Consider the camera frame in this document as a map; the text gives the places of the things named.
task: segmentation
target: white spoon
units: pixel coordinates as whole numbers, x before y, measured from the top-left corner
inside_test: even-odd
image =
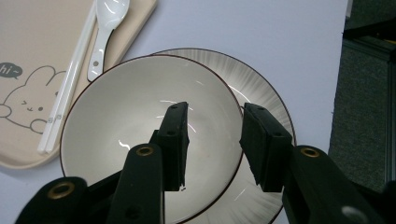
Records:
[[[129,2],[130,0],[96,0],[99,30],[89,65],[89,81],[102,75],[107,41],[127,14]]]

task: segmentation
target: chopsticks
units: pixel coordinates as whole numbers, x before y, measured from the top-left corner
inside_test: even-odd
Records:
[[[84,62],[85,53],[91,39],[95,19],[96,1],[93,1],[90,13],[88,14],[87,20],[85,20],[84,27],[67,69],[67,73],[64,76],[64,81],[58,91],[55,104],[49,114],[49,119],[43,135],[41,136],[40,143],[38,144],[37,151],[40,154],[51,153],[59,143],[61,138],[61,129],[64,125],[64,120],[73,98],[73,92],[76,88],[77,80]]]

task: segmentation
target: white table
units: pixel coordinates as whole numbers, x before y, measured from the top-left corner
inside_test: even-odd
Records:
[[[286,104],[297,143],[328,151],[347,0],[159,0],[124,60],[164,49],[213,49],[255,68]],[[0,167],[0,223],[63,176],[59,159]],[[288,223],[285,214],[276,223]]]

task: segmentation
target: cartoon rabbit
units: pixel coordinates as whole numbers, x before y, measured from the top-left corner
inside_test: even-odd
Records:
[[[37,68],[0,103],[0,118],[43,133],[63,77],[64,71],[56,72],[51,66]]]

